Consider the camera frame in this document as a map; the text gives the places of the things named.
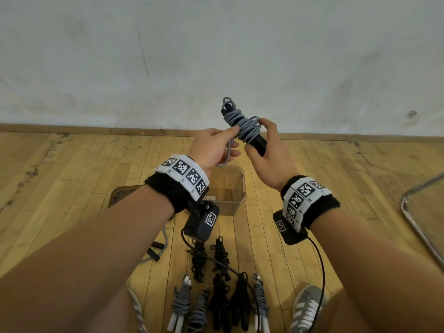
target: metal frame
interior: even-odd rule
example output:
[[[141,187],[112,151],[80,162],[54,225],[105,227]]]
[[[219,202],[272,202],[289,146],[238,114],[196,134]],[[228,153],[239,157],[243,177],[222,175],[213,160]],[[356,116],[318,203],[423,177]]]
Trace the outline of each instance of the metal frame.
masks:
[[[419,235],[421,240],[424,242],[425,246],[429,249],[429,251],[432,253],[433,257],[435,257],[436,261],[440,265],[441,269],[444,270],[444,257],[441,255],[441,253],[438,251],[436,246],[430,240],[427,238],[427,236],[422,231],[419,224],[413,219],[411,214],[408,211],[407,208],[407,201],[408,198],[416,193],[419,193],[421,190],[426,189],[427,187],[430,187],[431,185],[441,181],[444,179],[444,172],[441,174],[438,174],[434,176],[433,178],[424,181],[423,183],[420,183],[419,185],[407,190],[402,196],[400,202],[400,208],[402,213],[404,214],[405,218],[407,218],[410,225],[413,227],[413,229],[416,231],[416,233]]]

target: wooden floor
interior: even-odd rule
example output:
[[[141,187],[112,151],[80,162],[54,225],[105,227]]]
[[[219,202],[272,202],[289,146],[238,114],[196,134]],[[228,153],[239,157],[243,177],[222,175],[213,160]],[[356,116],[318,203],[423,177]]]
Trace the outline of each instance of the wooden floor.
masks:
[[[170,154],[186,153],[191,143],[191,137],[0,133],[0,275],[81,219],[107,208],[114,188],[142,183]],[[443,170],[444,144],[285,143],[299,171],[330,188],[350,213],[403,250],[432,262],[397,204],[405,190]],[[280,196],[260,182],[245,153],[232,164],[244,169],[247,201],[235,216],[219,217],[207,251],[221,235],[230,265],[249,276],[260,274],[272,332],[285,332],[297,290],[305,283],[321,286],[319,258],[308,241],[283,243],[272,220],[272,213],[282,207]],[[428,220],[428,230],[442,243],[444,230],[435,231],[442,229],[441,199],[431,194],[422,198],[412,201],[415,215]],[[180,238],[186,219],[181,213],[167,223],[170,245],[162,258],[139,265],[129,280],[151,332],[166,331],[174,287],[184,274],[191,274],[191,258]],[[341,283],[321,253],[330,295]],[[207,262],[204,284],[193,283],[193,301],[199,290],[211,288],[212,268]],[[230,282],[230,293],[235,282]]]

